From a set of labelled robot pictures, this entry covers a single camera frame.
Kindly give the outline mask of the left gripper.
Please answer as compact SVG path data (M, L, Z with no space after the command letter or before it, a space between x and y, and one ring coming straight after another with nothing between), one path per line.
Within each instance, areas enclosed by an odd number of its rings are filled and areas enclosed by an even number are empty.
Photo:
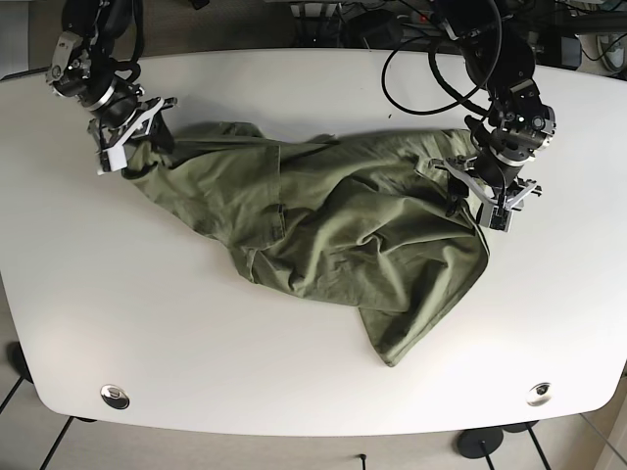
M543 193L540 184L533 179L515 176L507 182L504 171L498 165L497 183L487 183L475 169L477 156L433 158L418 154L416 159L416 174L421 174L422 167L447 174L445 217L467 214L468 199L473 197L479 203L474 221L484 228L509 232L513 215L523 210L524 200L530 195L540 197Z

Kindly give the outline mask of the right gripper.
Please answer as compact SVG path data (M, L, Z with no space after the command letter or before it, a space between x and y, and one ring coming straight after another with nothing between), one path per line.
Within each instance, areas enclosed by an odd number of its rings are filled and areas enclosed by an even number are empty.
M105 108L105 112L92 119L87 127L97 146L97 173L116 172L127 167L124 146L131 142L148 141L153 152L170 155L175 147L172 134L164 121L163 111L174 108L177 99L153 98L139 103L129 118L119 127L104 123L106 112L120 102L115 101Z

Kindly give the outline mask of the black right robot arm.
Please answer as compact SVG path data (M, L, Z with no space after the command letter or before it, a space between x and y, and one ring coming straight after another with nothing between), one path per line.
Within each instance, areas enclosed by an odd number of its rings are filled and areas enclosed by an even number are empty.
M163 153L174 148L162 111L177 100L143 101L137 82L145 47L143 13L141 1L67 1L46 72L55 94L75 98L92 115L87 132L97 146L101 174L127 167L128 143L147 141Z

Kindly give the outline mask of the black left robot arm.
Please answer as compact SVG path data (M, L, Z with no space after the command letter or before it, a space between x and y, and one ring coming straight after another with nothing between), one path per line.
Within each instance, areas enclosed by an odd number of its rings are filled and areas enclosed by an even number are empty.
M479 199L481 226L508 231L524 199L542 193L537 181L519 173L554 138L555 112L541 101L533 79L534 53L508 24L506 2L435 1L432 8L461 51L469 78L490 100L489 108L481 110L450 85L443 87L470 111L464 122L475 154L434 164L450 174L454 201L468 194Z

